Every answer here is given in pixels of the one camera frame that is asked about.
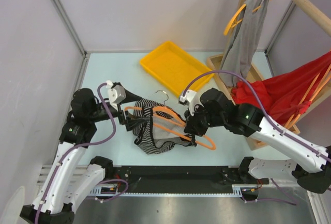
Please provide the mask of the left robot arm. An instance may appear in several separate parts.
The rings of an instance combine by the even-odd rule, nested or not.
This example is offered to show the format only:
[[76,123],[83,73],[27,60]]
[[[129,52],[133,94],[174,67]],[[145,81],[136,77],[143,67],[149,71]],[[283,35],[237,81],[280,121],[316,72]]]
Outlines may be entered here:
[[141,97],[126,90],[120,83],[107,81],[98,86],[107,88],[107,98],[95,96],[89,88],[74,92],[71,111],[62,128],[57,153],[45,183],[32,204],[22,207],[20,217],[28,223],[73,223],[79,205],[92,189],[101,182],[114,177],[113,162],[96,156],[85,173],[69,188],[78,162],[90,146],[109,141],[116,133],[99,142],[92,142],[97,131],[96,122],[110,120],[115,127],[115,118],[122,125],[127,124],[121,104],[141,100]]

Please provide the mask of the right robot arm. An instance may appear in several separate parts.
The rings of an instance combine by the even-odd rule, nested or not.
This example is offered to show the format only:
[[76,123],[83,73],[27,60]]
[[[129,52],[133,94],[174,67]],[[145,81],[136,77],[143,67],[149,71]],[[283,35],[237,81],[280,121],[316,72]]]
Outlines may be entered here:
[[234,104],[215,88],[201,95],[188,90],[178,101],[188,107],[184,114],[186,133],[203,136],[209,128],[223,126],[233,134],[261,141],[287,156],[285,160],[245,157],[238,169],[242,182],[273,178],[296,182],[314,193],[329,190],[329,148],[294,134],[251,104]]

